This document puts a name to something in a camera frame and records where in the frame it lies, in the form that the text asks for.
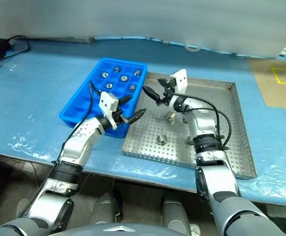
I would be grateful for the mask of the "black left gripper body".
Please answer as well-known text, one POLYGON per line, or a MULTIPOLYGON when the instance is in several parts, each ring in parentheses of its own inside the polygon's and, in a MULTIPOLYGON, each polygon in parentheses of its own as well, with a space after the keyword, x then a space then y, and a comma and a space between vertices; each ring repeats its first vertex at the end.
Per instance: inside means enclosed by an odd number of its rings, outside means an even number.
POLYGON ((117 107, 114 111, 110 110, 110 125, 111 127, 118 127, 123 123, 129 124, 129 119, 123 115, 123 111, 117 107))

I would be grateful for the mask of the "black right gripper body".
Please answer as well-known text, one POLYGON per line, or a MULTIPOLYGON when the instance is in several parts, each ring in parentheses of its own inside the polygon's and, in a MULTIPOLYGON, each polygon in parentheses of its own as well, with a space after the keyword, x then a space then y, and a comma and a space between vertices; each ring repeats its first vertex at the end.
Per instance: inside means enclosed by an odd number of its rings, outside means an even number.
POLYGON ((167 106, 169 106, 169 103, 173 98, 173 94, 175 93, 175 88, 174 88, 175 86, 176 86, 175 79, 170 79, 168 80, 168 87, 164 88, 165 92, 163 93, 163 95, 165 96, 165 98, 163 100, 164 104, 166 104, 167 106))

